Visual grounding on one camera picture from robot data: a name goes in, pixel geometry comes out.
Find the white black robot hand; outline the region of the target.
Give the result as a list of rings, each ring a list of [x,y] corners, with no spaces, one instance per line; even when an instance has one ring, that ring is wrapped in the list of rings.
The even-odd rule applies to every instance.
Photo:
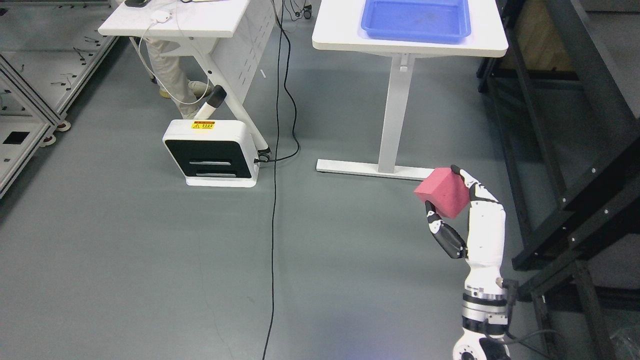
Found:
[[[465,290],[505,294],[499,285],[505,251],[506,211],[487,187],[468,171],[449,166],[470,192],[470,202],[456,218],[444,218],[432,203],[423,202],[428,229],[451,259],[463,259],[469,267]]]

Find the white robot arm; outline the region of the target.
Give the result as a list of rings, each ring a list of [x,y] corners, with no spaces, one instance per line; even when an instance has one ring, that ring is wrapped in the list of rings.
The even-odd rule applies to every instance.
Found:
[[[465,290],[462,293],[462,336],[453,360],[510,360],[505,335],[510,325],[505,294]]]

